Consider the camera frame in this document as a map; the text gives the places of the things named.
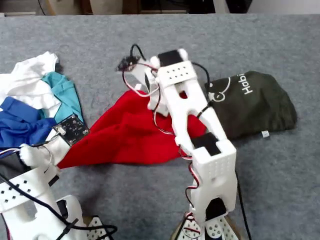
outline drawstring bag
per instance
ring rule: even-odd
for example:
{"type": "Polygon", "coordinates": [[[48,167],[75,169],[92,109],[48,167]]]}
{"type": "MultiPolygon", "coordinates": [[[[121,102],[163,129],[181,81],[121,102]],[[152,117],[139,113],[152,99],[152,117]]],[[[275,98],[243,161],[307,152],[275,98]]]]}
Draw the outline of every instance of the drawstring bag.
{"type": "Polygon", "coordinates": [[[210,105],[229,139],[293,129],[297,113],[276,79],[257,71],[210,82],[210,105]]]}

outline blue cloth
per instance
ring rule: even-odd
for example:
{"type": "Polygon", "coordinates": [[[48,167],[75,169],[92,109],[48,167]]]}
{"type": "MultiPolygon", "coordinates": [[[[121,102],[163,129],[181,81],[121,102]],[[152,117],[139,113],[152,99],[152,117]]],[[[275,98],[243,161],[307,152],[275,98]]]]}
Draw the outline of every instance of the blue cloth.
{"type": "Polygon", "coordinates": [[[54,119],[60,123],[72,114],[76,114],[83,122],[81,106],[76,92],[75,84],[69,81],[66,76],[57,72],[49,72],[42,80],[50,85],[52,93],[61,101],[61,106],[54,119]]]}
{"type": "Polygon", "coordinates": [[[53,118],[40,119],[40,110],[10,96],[0,108],[0,147],[42,143],[57,124],[53,118]]]}

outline gray fabric surface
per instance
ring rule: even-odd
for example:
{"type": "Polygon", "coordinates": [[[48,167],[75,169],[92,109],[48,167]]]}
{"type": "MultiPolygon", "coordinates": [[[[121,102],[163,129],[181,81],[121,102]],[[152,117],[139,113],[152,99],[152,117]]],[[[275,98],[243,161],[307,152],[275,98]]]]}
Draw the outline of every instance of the gray fabric surface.
{"type": "MultiPolygon", "coordinates": [[[[270,139],[256,135],[234,142],[251,234],[254,240],[318,239],[319,26],[320,15],[5,18],[0,19],[0,73],[45,51],[56,53],[63,73],[76,83],[89,126],[126,91],[114,69],[134,42],[148,57],[183,47],[214,79],[249,70],[273,75],[290,95],[298,123],[270,139]]],[[[205,75],[198,74],[204,83],[205,75]]],[[[184,189],[191,182],[187,163],[176,159],[65,169],[53,191],[57,198],[77,196],[85,215],[117,225],[116,240],[164,240],[188,208],[184,189]]],[[[243,227],[239,202],[231,216],[243,227]]]]}

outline red cloth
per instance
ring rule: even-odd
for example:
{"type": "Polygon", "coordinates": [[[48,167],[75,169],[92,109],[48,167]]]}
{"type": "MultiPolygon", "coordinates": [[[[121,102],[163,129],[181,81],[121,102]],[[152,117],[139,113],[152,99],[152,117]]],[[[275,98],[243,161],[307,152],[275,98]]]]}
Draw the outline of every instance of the red cloth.
{"type": "MultiPolygon", "coordinates": [[[[159,164],[179,157],[173,135],[157,129],[148,97],[127,91],[91,127],[90,133],[71,147],[60,168],[80,165],[159,164]]],[[[157,114],[159,127],[172,131],[171,117],[157,114]]],[[[188,117],[191,138],[201,136],[206,127],[193,115],[188,117]]]]}

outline white logo on bag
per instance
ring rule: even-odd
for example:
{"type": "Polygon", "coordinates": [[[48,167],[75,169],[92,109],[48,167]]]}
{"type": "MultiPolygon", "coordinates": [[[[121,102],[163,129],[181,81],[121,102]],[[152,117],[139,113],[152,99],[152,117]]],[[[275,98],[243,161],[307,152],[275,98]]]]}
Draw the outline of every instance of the white logo on bag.
{"type": "Polygon", "coordinates": [[[244,95],[252,93],[253,91],[249,90],[250,85],[249,85],[249,83],[247,81],[247,78],[246,78],[245,74],[243,73],[243,74],[240,74],[238,76],[240,76],[240,81],[238,81],[238,83],[241,83],[242,86],[244,87],[244,88],[242,88],[242,91],[244,91],[244,95]]]}
{"type": "Polygon", "coordinates": [[[228,90],[228,88],[230,87],[230,82],[231,82],[231,78],[229,77],[228,78],[229,81],[228,81],[228,85],[226,86],[226,88],[223,90],[223,91],[220,91],[216,94],[215,96],[215,93],[214,92],[209,92],[209,98],[215,102],[222,102],[226,99],[226,95],[225,95],[225,92],[228,90]]]}

